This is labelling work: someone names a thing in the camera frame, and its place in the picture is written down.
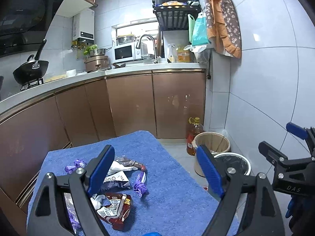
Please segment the blue gloved hand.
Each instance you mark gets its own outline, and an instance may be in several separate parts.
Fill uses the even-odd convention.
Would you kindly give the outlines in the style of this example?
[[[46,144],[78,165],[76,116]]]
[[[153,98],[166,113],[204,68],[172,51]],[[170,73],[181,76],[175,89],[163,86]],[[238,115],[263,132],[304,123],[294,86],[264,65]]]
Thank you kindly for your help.
[[[292,235],[314,235],[314,196],[292,195],[285,217]]]

